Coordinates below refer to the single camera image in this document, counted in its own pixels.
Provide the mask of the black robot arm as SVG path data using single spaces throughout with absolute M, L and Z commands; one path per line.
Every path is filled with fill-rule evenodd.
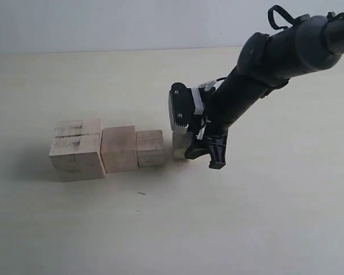
M 344 13 L 292 17 L 279 5 L 268 10 L 278 33 L 256 32 L 218 88 L 201 88 L 202 138 L 193 137 L 186 159 L 210 156 L 209 167 L 225 166 L 229 127 L 258 99 L 285 87 L 291 78 L 332 68 L 344 54 Z

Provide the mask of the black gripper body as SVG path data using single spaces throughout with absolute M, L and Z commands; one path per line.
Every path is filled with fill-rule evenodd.
M 189 131 L 193 133 L 193 140 L 203 140 L 208 149 L 208 137 L 227 136 L 228 126 L 224 121 L 209 120 L 206 115 L 193 115 L 189 126 Z

